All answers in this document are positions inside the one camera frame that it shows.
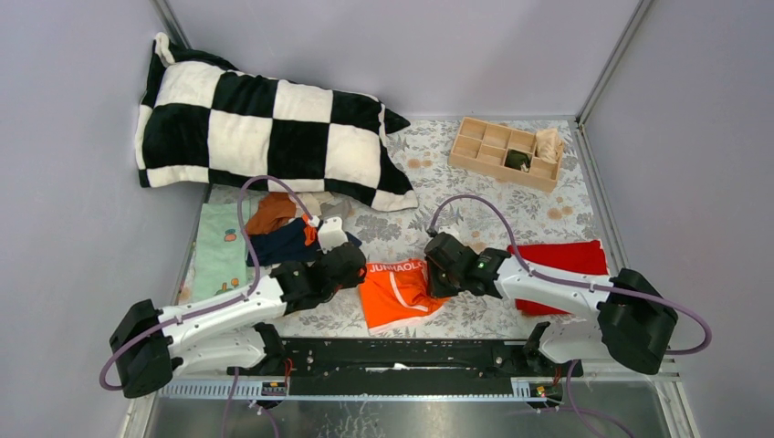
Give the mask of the orange underwear white trim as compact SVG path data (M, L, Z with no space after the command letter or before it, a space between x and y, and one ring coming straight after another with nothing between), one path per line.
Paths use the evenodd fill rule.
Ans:
M371 335L402 329L434 318L447 302L430 295L427 263L407 259L368 263L358 286L365 324Z

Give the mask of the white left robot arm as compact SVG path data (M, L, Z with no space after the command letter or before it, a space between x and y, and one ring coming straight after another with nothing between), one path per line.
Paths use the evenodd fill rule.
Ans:
M133 399L185 374L283 370L288 355L271 320L326 303L361 284L366 273L364 253L345 243L312 264L284 262L251 286L193 304L137 302L110 336L112 355L99 383Z

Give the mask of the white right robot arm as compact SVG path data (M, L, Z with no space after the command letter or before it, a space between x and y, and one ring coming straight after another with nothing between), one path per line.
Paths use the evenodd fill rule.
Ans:
M655 375L677 322L638 272L589 276L519 259L505 250L480 253L448 233L424 249L432 297L461 292L541 303L571 314L569 323L539 323L523 347L525 367L545 376L573 360L614 360Z

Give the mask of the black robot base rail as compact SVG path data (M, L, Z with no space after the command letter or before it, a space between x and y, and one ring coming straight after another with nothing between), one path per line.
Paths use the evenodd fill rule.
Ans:
M503 339L285 338L282 350L242 377L330 382L346 388L387 385L450 389L485 381L535 379L551 384L582 366L556 364L526 341Z

